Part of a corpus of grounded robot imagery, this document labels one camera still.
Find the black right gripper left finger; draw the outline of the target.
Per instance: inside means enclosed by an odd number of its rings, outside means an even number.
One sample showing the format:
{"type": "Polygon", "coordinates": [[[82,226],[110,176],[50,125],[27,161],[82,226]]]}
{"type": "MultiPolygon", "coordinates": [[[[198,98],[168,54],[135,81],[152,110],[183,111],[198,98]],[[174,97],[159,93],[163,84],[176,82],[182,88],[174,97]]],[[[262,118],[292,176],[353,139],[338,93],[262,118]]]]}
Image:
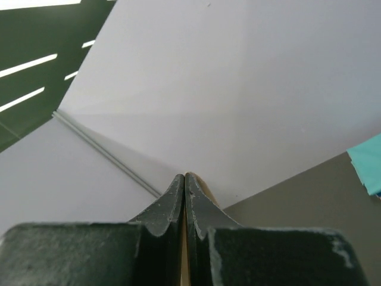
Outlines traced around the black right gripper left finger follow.
{"type": "Polygon", "coordinates": [[[22,223],[1,237],[2,285],[179,285],[185,177],[128,222],[22,223]]]}

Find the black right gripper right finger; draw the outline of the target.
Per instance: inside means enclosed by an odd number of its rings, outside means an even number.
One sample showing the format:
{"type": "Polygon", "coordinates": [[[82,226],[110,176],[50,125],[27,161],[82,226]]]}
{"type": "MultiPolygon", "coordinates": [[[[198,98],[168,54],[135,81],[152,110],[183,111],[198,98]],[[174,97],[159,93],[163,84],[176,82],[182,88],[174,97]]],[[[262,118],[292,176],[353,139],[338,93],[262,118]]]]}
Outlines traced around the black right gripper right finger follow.
{"type": "Polygon", "coordinates": [[[367,285],[350,243],[323,228],[246,228],[185,176],[192,285],[367,285]]]}

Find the beige t shirt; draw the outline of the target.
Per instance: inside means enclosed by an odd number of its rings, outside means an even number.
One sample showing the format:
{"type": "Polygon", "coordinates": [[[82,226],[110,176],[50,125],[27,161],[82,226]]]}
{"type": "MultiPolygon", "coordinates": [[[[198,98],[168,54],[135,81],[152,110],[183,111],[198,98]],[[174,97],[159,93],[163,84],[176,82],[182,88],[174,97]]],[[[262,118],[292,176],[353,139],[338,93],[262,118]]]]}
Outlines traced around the beige t shirt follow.
{"type": "MultiPolygon", "coordinates": [[[[218,207],[220,207],[215,196],[210,191],[206,182],[196,173],[190,172],[192,174],[199,186],[201,191],[218,207]]],[[[189,264],[189,250],[188,250],[188,221],[187,221],[187,212],[186,207],[183,212],[183,223],[182,223],[182,266],[181,266],[181,277],[180,277],[181,286],[190,286],[191,285],[191,275],[190,275],[190,264],[189,264]]]]}

